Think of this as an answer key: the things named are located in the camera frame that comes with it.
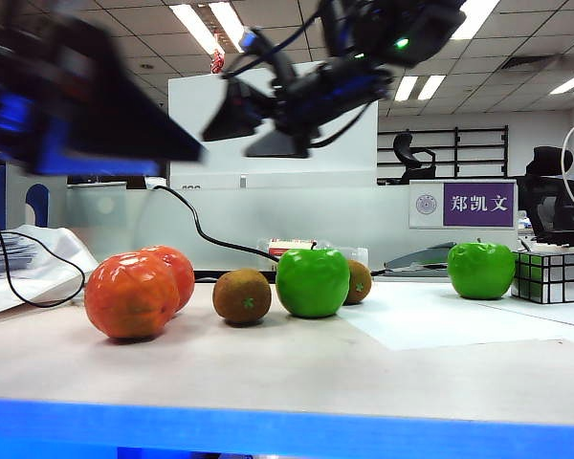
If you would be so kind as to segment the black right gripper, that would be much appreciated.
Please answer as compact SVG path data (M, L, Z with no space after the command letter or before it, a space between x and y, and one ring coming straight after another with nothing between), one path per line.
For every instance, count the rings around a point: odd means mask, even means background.
M392 72L369 61L326 61L281 90L271 131L244 150L245 157L309 157L313 132L344 113L384 98ZM268 97L248 83L228 80L218 111L203 130L214 142L251 136L268 117Z

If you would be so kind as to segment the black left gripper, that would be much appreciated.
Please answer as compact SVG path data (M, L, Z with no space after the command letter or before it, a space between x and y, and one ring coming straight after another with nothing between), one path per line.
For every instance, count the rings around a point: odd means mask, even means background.
M106 31L53 23L0 28L0 151L38 175L156 175L153 161L84 153L198 162L204 147L134 83Z

